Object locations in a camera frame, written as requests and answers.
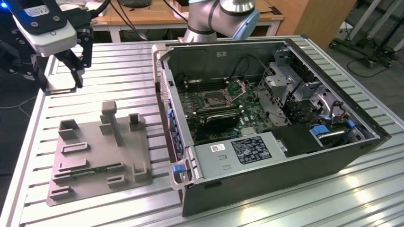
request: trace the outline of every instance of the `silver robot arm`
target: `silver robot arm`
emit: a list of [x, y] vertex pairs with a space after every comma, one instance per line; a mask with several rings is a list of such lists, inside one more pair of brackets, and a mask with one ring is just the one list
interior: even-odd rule
[[189, 0], [188, 29], [182, 42], [213, 42], [216, 32], [234, 40], [246, 39], [260, 13], [254, 0]]

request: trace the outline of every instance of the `open computer tower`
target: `open computer tower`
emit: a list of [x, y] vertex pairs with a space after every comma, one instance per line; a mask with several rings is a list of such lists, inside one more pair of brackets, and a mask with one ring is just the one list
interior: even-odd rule
[[158, 55], [184, 217], [337, 173], [390, 137], [289, 39], [164, 44]]

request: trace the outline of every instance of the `green circuit board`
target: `green circuit board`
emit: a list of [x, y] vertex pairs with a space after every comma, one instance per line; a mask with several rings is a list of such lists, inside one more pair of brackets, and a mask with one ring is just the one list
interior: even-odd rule
[[[272, 122], [265, 116], [253, 87], [230, 81], [224, 89], [204, 92], [180, 92], [180, 100], [186, 116], [188, 127], [196, 145], [240, 137], [240, 130], [253, 127], [256, 133], [272, 128]], [[236, 125], [225, 130], [205, 131], [209, 119], [226, 115], [234, 116]]]

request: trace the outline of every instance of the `floor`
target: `floor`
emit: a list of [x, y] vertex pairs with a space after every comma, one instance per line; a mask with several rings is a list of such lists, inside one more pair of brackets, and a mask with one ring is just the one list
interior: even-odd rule
[[[354, 24], [361, 15], [364, 14], [366, 7], [360, 9], [353, 9], [348, 21]], [[366, 31], [373, 20], [380, 16], [380, 13], [373, 12], [368, 22], [362, 26], [362, 30]], [[389, 28], [393, 26], [394, 21], [389, 20], [378, 31], [378, 35], [374, 37], [376, 41], [382, 38], [386, 34]], [[168, 37], [178, 35], [181, 31], [170, 31], [174, 33]], [[156, 36], [164, 34], [164, 32], [149, 32], [149, 36]], [[130, 35], [124, 35], [124, 41], [130, 41]], [[394, 46], [404, 37], [404, 26], [398, 29], [390, 46]], [[360, 54], [345, 49], [342, 46], [337, 46], [334, 49], [326, 50], [330, 57], [344, 66], [349, 61], [361, 58]], [[393, 110], [393, 112], [404, 119], [404, 51], [397, 53], [398, 61], [394, 62], [392, 67], [376, 75], [372, 78], [356, 77], [358, 82], [365, 86], [365, 88], [374, 94], [374, 96], [381, 100], [381, 102]], [[368, 76], [380, 70], [385, 69], [382, 66], [374, 66], [368, 69], [360, 62], [354, 62], [350, 65], [354, 73]], [[33, 81], [25, 80], [18, 76], [9, 76], [0, 72], [0, 106], [12, 106], [20, 104], [24, 100], [29, 99], [37, 94], [37, 86]], [[22, 109], [30, 113], [33, 108], [34, 100], [28, 102]], [[16, 160], [18, 157], [18, 152], [24, 140], [24, 134], [28, 126], [28, 117], [22, 114], [18, 108], [10, 110], [0, 110], [0, 210], [2, 207], [6, 190], [10, 181], [10, 175], [13, 173], [13, 168]]]
[[[357, 23], [365, 11], [366, 7], [353, 9], [350, 11], [346, 20], [352, 25]], [[377, 19], [380, 15], [381, 14], [376, 11], [372, 13], [366, 23], [361, 27], [362, 31], [368, 30], [372, 25], [372, 22]], [[394, 21], [389, 19], [382, 28], [378, 30], [376, 36], [373, 37], [377, 43], [380, 43], [380, 40], [386, 35], [389, 29], [393, 27], [393, 24]], [[356, 35], [353, 41], [356, 39], [360, 39], [361, 37], [364, 37], [364, 32]], [[388, 43], [388, 46], [394, 47], [402, 38], [404, 25], [401, 25], [397, 32], [394, 33], [390, 42]], [[337, 46], [334, 49], [328, 49], [326, 53], [345, 68], [345, 70], [349, 61], [362, 58], [361, 54], [346, 49], [344, 46]], [[393, 63], [392, 67], [386, 71], [377, 74], [372, 78], [361, 78], [358, 76], [354, 76], [354, 78], [365, 86], [370, 93], [373, 93], [373, 95], [380, 99], [380, 101], [390, 108], [390, 110], [397, 114], [397, 116], [404, 119], [404, 51], [397, 52], [396, 55], [398, 61]], [[380, 65], [374, 65], [374, 67], [369, 69], [364, 66], [362, 62], [353, 62], [349, 65], [349, 68], [354, 71], [354, 73], [362, 76], [369, 76], [385, 69], [385, 67]]]

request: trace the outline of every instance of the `power supply label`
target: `power supply label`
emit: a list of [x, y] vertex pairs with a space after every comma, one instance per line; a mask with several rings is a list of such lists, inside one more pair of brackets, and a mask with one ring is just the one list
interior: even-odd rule
[[236, 140], [232, 142], [232, 146], [241, 164], [248, 164], [272, 158], [260, 136]]

